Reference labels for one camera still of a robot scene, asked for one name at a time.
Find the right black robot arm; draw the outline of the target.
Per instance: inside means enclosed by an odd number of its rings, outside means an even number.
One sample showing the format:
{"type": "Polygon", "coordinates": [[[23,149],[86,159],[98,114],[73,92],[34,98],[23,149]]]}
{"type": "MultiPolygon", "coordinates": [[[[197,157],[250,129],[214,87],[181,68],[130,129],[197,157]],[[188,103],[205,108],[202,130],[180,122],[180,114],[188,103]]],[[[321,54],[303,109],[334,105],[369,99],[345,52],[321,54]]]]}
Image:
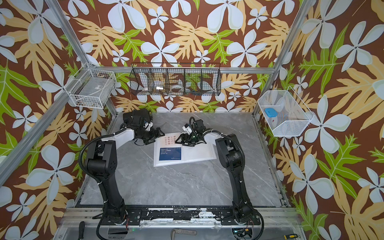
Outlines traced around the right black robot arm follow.
{"type": "Polygon", "coordinates": [[[181,134],[176,144],[195,149],[197,145],[207,144],[209,134],[216,134],[214,140],[219,161],[226,169],[233,191],[233,218],[239,224],[253,223],[263,225],[264,219],[261,214],[253,208],[253,204],[248,196],[244,169],[246,166],[245,153],[235,134],[225,135],[217,130],[206,128],[204,121],[190,117],[189,122],[183,127],[184,133],[181,134]]]}

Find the white photo album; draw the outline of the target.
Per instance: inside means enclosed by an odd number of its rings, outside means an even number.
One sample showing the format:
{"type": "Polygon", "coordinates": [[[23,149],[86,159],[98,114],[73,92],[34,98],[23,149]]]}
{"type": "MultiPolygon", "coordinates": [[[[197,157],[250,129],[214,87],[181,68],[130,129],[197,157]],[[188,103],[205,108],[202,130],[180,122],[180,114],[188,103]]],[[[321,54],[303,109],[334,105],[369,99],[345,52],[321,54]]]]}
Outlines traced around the white photo album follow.
{"type": "MultiPolygon", "coordinates": [[[[181,133],[172,133],[172,134],[165,134],[165,136],[177,135],[179,137],[180,134],[181,133]]],[[[163,166],[180,165],[180,164],[195,163],[195,162],[202,162],[202,161],[210,161],[217,158],[217,154],[212,144],[200,144],[200,145],[196,145],[195,147],[187,147],[180,144],[166,146],[164,144],[164,137],[160,137],[155,141],[154,167],[163,167],[163,166]],[[160,148],[182,148],[182,159],[180,161],[159,161],[160,148]]]]}

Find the dark blue booklet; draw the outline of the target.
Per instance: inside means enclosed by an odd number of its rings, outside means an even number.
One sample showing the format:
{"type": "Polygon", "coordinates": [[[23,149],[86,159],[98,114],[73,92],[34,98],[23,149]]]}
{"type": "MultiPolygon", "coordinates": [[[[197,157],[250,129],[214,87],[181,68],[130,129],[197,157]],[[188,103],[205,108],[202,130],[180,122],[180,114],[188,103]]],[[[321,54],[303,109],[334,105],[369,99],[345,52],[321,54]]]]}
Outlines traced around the dark blue booklet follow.
{"type": "Polygon", "coordinates": [[[182,148],[160,148],[159,161],[180,161],[182,148]]]}

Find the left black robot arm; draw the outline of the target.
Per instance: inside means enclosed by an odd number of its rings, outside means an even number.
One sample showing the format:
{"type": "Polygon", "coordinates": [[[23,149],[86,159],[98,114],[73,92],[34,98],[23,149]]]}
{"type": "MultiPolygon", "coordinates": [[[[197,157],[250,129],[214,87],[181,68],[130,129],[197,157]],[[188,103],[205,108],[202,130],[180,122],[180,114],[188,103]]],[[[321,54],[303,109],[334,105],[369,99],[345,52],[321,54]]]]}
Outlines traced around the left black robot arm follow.
{"type": "Polygon", "coordinates": [[[146,109],[134,110],[123,114],[123,123],[117,132],[91,140],[80,151],[80,168],[97,182],[102,194],[101,220],[115,225],[123,225],[128,221],[125,202],[115,177],[118,166],[117,149],[137,140],[149,145],[164,135],[160,128],[153,127],[151,112],[146,109]]]}

